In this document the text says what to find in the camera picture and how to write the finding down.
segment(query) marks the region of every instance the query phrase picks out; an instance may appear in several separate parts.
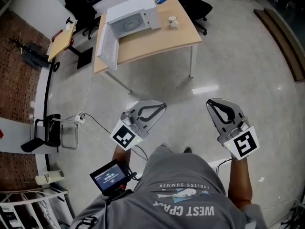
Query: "person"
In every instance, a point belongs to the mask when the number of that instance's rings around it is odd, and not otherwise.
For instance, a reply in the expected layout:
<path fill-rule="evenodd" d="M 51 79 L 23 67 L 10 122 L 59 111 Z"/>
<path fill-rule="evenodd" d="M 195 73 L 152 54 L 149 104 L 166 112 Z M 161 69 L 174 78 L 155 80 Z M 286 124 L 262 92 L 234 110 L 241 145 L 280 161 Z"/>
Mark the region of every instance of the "person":
<path fill-rule="evenodd" d="M 130 155 L 130 149 L 117 146 L 113 159 L 129 164 Z M 85 217 L 103 214 L 106 199 L 98 196 L 74 219 L 71 229 Z M 149 157 L 134 192 L 108 205 L 106 227 L 266 229 L 260 206 L 251 199 L 247 158 L 232 158 L 227 197 L 217 174 L 191 148 L 174 154 L 161 145 Z M 93 228 L 104 227 L 100 216 Z"/>

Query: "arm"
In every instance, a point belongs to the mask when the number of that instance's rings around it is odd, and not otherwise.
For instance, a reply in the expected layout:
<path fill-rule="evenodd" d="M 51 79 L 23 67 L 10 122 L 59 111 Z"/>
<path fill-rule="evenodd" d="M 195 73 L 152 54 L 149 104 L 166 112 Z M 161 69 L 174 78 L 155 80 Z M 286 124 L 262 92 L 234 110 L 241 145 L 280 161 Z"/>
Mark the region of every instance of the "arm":
<path fill-rule="evenodd" d="M 120 146 L 116 146 L 112 156 L 112 160 L 116 159 L 119 163 L 124 162 L 129 165 L 131 149 L 123 150 Z"/>
<path fill-rule="evenodd" d="M 252 187 L 247 158 L 232 159 L 228 197 L 239 209 L 251 204 Z"/>

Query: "sneaker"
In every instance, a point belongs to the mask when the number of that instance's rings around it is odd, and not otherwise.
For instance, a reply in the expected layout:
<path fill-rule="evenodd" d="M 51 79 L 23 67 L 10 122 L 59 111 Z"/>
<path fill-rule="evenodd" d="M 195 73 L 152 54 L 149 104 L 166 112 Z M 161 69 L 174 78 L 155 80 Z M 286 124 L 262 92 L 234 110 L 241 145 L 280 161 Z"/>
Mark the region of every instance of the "sneaker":
<path fill-rule="evenodd" d="M 192 153 L 192 149 L 190 147 L 186 147 L 183 152 L 191 154 Z"/>

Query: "white mug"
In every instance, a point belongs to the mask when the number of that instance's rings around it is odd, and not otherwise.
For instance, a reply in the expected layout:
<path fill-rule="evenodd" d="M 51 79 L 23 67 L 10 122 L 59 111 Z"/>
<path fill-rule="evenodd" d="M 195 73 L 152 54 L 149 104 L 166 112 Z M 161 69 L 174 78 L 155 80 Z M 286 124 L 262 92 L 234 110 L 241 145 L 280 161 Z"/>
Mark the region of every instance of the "white mug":
<path fill-rule="evenodd" d="M 168 22 L 169 22 L 170 26 L 173 27 L 173 28 L 178 26 L 178 21 L 177 21 L 177 17 L 176 16 L 168 17 Z"/>

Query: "open microwave door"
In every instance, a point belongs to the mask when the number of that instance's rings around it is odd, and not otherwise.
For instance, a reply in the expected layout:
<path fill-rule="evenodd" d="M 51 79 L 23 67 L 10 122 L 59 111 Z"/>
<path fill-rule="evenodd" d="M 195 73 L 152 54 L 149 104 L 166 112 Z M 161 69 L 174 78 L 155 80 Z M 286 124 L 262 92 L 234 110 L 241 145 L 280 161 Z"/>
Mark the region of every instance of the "open microwave door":
<path fill-rule="evenodd" d="M 119 39 L 111 26 L 106 23 L 103 27 L 97 56 L 112 70 L 118 66 Z"/>

